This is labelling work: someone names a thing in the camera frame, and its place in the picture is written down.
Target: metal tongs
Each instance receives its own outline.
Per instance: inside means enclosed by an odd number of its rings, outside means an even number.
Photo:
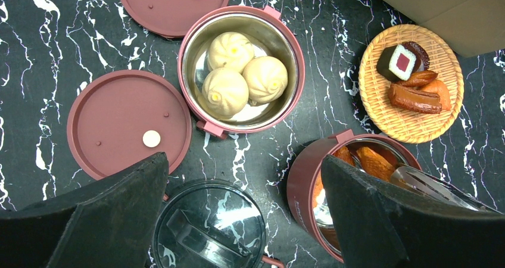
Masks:
[[[501,212],[460,191],[454,185],[405,164],[399,164],[399,167],[391,175],[391,183],[449,205],[501,214]]]

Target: wicker tray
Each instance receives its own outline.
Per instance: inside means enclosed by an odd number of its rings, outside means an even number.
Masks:
[[[421,114],[395,108],[388,98],[390,82],[376,70],[382,50],[413,40],[422,46],[430,58],[430,70],[438,73],[451,93],[451,111]],[[375,37],[363,54],[359,87],[363,105],[377,127],[390,137],[407,143],[423,143],[442,135],[458,116],[463,103],[463,75],[458,60],[438,35],[415,25],[398,25]]]

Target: marble countertop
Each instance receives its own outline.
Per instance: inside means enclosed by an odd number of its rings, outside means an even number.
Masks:
[[[287,267],[339,267],[291,216],[286,176],[310,141],[349,128],[379,133],[361,105],[360,57],[383,29],[412,22],[381,0],[229,2],[239,4],[282,13],[305,55],[303,95],[283,122],[263,132],[220,141],[195,129],[169,186],[234,182],[263,212],[265,253]],[[159,74],[180,89],[180,43],[143,29],[119,0],[0,0],[0,207],[19,210],[92,182],[68,148],[73,101],[97,77],[127,68]],[[505,211],[505,51],[459,61],[460,115],[440,138],[406,147],[433,175]]]

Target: cardboard box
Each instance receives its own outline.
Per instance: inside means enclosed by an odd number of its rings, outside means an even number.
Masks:
[[[384,0],[464,57],[505,48],[505,0]]]

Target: round pink lid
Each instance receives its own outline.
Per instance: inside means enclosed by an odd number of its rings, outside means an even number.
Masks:
[[[150,130],[160,137],[152,148],[144,142]],[[156,152],[167,154],[171,173],[188,152],[191,133],[182,95],[161,76],[140,70],[114,71],[93,81],[76,98],[67,123],[70,151],[97,180]]]
[[[146,29],[167,38],[179,38],[205,14],[229,0],[121,0],[124,8]]]

